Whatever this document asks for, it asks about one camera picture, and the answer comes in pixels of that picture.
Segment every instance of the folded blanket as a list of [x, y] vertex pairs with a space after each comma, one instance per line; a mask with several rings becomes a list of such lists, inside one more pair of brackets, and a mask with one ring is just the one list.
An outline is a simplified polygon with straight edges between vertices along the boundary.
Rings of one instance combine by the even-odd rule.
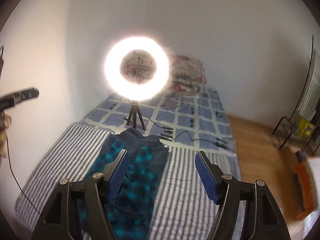
[[170, 55], [170, 85], [167, 94], [193, 96], [202, 92], [207, 78], [199, 59], [186, 56]]

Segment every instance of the mattress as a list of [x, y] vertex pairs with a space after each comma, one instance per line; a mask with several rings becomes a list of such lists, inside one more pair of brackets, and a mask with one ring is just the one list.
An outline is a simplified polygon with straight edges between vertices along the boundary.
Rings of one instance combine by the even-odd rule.
[[[139, 107], [141, 113], [155, 121], [158, 126], [173, 128], [173, 137], [188, 131], [191, 139], [196, 139], [191, 141], [189, 135], [183, 133], [174, 142], [163, 140], [163, 143], [196, 151], [213, 150], [236, 157], [236, 146], [230, 124], [217, 91], [204, 88], [196, 98], [158, 94], [152, 99], [139, 102]], [[82, 123], [120, 133], [128, 128], [124, 118], [128, 117], [130, 109], [129, 100], [115, 93], [92, 111]], [[142, 130], [137, 117], [137, 129], [143, 135], [164, 133], [164, 129], [157, 127], [146, 117], [143, 117], [143, 122], [146, 131]], [[217, 142], [219, 139], [227, 142], [229, 149], [225, 150], [210, 143]]]
[[[114, 94], [82, 123], [75, 123], [66, 130], [24, 187], [24, 192], [39, 211], [60, 179], [78, 181], [84, 178], [110, 132], [119, 133], [126, 129], [123, 118], [130, 108], [124, 98]], [[214, 90], [206, 90], [199, 98], [158, 95], [142, 102], [140, 109], [156, 123], [174, 128], [174, 136], [187, 130], [193, 138], [208, 138], [213, 142], [220, 138], [228, 140], [228, 145], [234, 147], [228, 120]], [[138, 127], [144, 135], [159, 135], [162, 132], [148, 119], [144, 121], [147, 130]], [[224, 173], [241, 179], [235, 147], [223, 149], [207, 141], [191, 142], [189, 137], [183, 135], [178, 139], [174, 142], [163, 141], [170, 148], [170, 153], [146, 239], [200, 240], [208, 236], [218, 206], [208, 199], [196, 171], [196, 151], [204, 150], [209, 160], [220, 166]], [[22, 194], [16, 201], [15, 211], [32, 231], [39, 215]], [[233, 239], [240, 238], [243, 215], [244, 206], [240, 205]], [[84, 239], [89, 240], [90, 236], [84, 234]]]

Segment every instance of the tripod leg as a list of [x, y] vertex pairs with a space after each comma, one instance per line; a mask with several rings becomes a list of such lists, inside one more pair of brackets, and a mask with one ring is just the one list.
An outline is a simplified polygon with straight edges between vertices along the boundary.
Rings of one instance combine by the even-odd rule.
[[133, 122], [133, 128], [137, 128], [137, 110], [134, 108], [132, 110], [132, 122]]
[[137, 108], [137, 112], [138, 112], [138, 116], [139, 116], [140, 122], [142, 124], [142, 129], [145, 131], [146, 127], [144, 126], [144, 122], [143, 122], [143, 119], [142, 119], [140, 108]]
[[129, 125], [129, 123], [130, 123], [131, 116], [132, 116], [132, 109], [133, 109], [133, 107], [131, 107], [131, 110], [130, 110], [130, 113], [129, 113], [129, 116], [128, 116], [128, 120], [127, 120], [127, 124], [126, 124], [126, 125]]

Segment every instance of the black cable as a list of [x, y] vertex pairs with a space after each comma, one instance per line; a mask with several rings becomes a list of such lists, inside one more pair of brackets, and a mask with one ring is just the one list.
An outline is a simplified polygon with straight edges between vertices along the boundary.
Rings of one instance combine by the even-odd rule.
[[315, 149], [315, 151], [311, 154], [311, 156], [313, 156], [313, 155], [315, 154], [315, 152], [317, 151], [317, 149], [319, 148], [319, 146], [320, 146], [320, 143], [319, 143], [318, 147]]
[[174, 139], [172, 139], [172, 140], [174, 141], [176, 138], [178, 138], [178, 137], [179, 137], [180, 135], [182, 135], [184, 132], [188, 133], [189, 138], [190, 138], [190, 141], [192, 141], [192, 142], [199, 140], [199, 141], [210, 142], [210, 143], [212, 143], [212, 144], [214, 144], [214, 145], [218, 146], [218, 145], [217, 145], [217, 143], [218, 143], [218, 142], [212, 142], [212, 141], [207, 140], [207, 139], [202, 139], [202, 138], [199, 138], [199, 139], [192, 139], [191, 134], [190, 134], [188, 131], [183, 131], [183, 132], [179, 133], [179, 134], [178, 134]]
[[[130, 101], [130, 104], [131, 104], [131, 105], [136, 109], [136, 111], [137, 111], [137, 108], [132, 104], [131, 101]], [[148, 118], [148, 119], [149, 119], [151, 122], [153, 122], [157, 127], [161, 128], [161, 129], [168, 129], [168, 127], [161, 127], [161, 126], [157, 125], [154, 121], [152, 121], [152, 120], [150, 119], [150, 117], [145, 116], [145, 115], [143, 115], [142, 113], [141, 113], [141, 115], [142, 115], [143, 117]], [[192, 139], [191, 134], [190, 134], [188, 131], [183, 131], [183, 132], [181, 132], [180, 134], [178, 134], [178, 135], [177, 135], [175, 138], [173, 138], [172, 140], [174, 141], [176, 138], [178, 138], [178, 136], [182, 135], [184, 132], [188, 133], [189, 138], [190, 138], [190, 141], [192, 141], [192, 142], [199, 140], [199, 141], [205, 141], [205, 142], [212, 143], [212, 144], [214, 144], [214, 145], [217, 146], [217, 147], [221, 147], [221, 146], [222, 146], [222, 143], [212, 142], [212, 141], [207, 140], [207, 139], [202, 139], [202, 138]], [[225, 147], [224, 147], [225, 149], [234, 151], [233, 149], [229, 148], [229, 147], [226, 145], [227, 143], [226, 143], [225, 141], [223, 141], [223, 140], [221, 140], [221, 139], [219, 139], [219, 138], [217, 138], [217, 140], [225, 143]]]
[[295, 111], [297, 110], [298, 105], [299, 105], [299, 103], [300, 103], [300, 101], [301, 101], [301, 98], [302, 98], [302, 96], [303, 96], [304, 89], [306, 88], [306, 85], [307, 85], [307, 81], [308, 81], [308, 77], [309, 77], [309, 73], [310, 73], [310, 68], [311, 68], [311, 61], [312, 61], [312, 57], [313, 57], [313, 40], [314, 40], [314, 37], [313, 37], [313, 35], [312, 35], [312, 51], [311, 51], [311, 58], [310, 58], [310, 63], [309, 63], [309, 69], [308, 69], [307, 78], [306, 78], [306, 81], [305, 81], [305, 83], [304, 83], [304, 86], [303, 86], [301, 95], [300, 95], [300, 97], [299, 97], [298, 103], [297, 103], [296, 107], [294, 108], [294, 110], [293, 110], [293, 112], [292, 112], [292, 114], [291, 114], [291, 116], [290, 116], [290, 118], [289, 118], [289, 121], [292, 119]]
[[6, 136], [7, 136], [8, 159], [9, 159], [9, 166], [10, 166], [10, 171], [11, 171], [11, 173], [12, 173], [12, 176], [14, 177], [14, 180], [16, 181], [16, 183], [17, 183], [19, 189], [21, 190], [22, 194], [26, 197], [26, 199], [30, 202], [30, 204], [33, 206], [33, 208], [36, 210], [36, 212], [40, 215], [39, 211], [36, 209], [36, 207], [32, 204], [32, 202], [30, 201], [30, 199], [28, 199], [28, 197], [26, 196], [26, 194], [25, 194], [25, 193], [23, 192], [23, 190], [21, 189], [21, 187], [20, 187], [20, 185], [19, 185], [19, 183], [18, 183], [15, 175], [13, 174], [12, 167], [11, 167], [11, 161], [10, 161], [10, 154], [9, 154], [8, 134], [7, 134], [7, 131], [6, 131], [6, 130], [4, 130], [4, 131], [5, 131], [5, 134], [6, 134]]

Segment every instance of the striped blanket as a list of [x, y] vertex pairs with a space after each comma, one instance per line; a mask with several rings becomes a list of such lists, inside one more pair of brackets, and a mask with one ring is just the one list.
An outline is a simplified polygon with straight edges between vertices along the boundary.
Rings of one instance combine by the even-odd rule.
[[[35, 169], [24, 187], [25, 194], [41, 212], [62, 178], [82, 180], [110, 133], [87, 125], [71, 125]], [[170, 146], [147, 239], [206, 239], [218, 207], [208, 199], [194, 164], [196, 151]], [[206, 152], [225, 173], [240, 178], [238, 160], [218, 152]], [[17, 215], [33, 230], [39, 215], [20, 194]], [[244, 208], [239, 207], [233, 239], [239, 239]]]

